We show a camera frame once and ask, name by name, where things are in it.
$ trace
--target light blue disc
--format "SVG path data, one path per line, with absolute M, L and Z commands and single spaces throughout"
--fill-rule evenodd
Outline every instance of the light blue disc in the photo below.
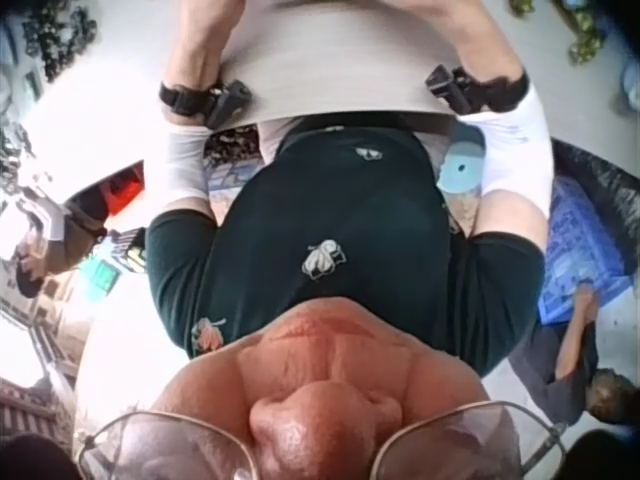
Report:
M 480 185 L 484 146 L 474 140 L 454 140 L 440 170 L 438 188 L 453 195 L 469 192 Z

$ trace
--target wrist brace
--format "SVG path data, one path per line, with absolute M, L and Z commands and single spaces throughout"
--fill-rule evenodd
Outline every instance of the wrist brace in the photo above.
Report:
M 458 119 L 479 128 L 485 138 L 482 195 L 495 190 L 516 193 L 549 218 L 553 151 L 542 103 L 533 84 L 511 112 L 481 112 Z
M 146 196 L 154 209 L 185 198 L 209 201 L 204 146 L 213 132 L 165 122 L 161 140 L 144 160 Z

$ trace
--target chest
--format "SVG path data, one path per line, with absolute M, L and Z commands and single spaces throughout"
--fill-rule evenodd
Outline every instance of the chest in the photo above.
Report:
M 418 338 L 437 336 L 446 317 L 446 210 L 411 196 L 370 199 L 334 216 L 321 207 L 226 224 L 214 245 L 201 315 L 224 320 L 218 328 L 228 342 L 306 300 L 346 297 Z

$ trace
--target clutter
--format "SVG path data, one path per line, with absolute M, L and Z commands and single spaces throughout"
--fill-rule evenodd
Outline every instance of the clutter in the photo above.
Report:
M 27 43 L 25 52 L 42 60 L 49 83 L 96 39 L 98 23 L 89 17 L 89 10 L 80 6 L 71 10 L 70 3 L 70 0 L 47 2 L 32 11 L 22 24 Z
M 552 0 L 565 23 L 576 35 L 569 47 L 573 63 L 581 65 L 593 60 L 611 29 L 606 17 L 593 7 L 592 0 Z M 512 13 L 526 17 L 535 11 L 533 0 L 509 0 Z

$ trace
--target green object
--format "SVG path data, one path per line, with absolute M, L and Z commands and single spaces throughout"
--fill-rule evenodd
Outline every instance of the green object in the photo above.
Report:
M 84 294 L 91 302 L 105 298 L 120 277 L 120 272 L 114 266 L 96 257 L 82 262 L 80 273 L 85 281 Z

